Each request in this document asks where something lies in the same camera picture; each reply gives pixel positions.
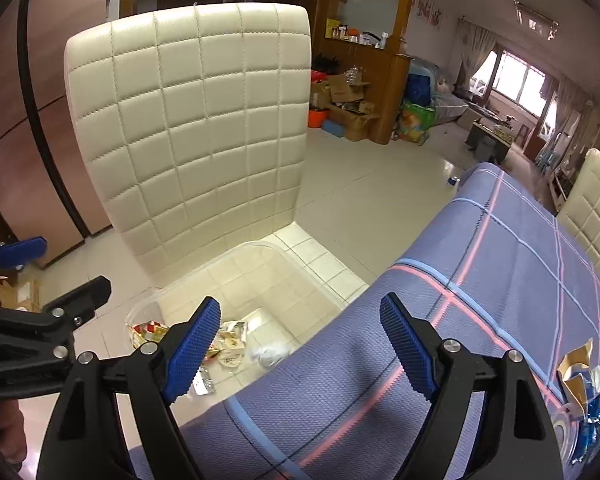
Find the left hand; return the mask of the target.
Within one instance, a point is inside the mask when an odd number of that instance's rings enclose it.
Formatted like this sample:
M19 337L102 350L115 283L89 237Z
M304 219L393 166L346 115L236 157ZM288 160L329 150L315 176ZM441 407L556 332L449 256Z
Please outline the left hand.
M27 458L24 418L17 400L0 401L0 451L12 465L21 464Z

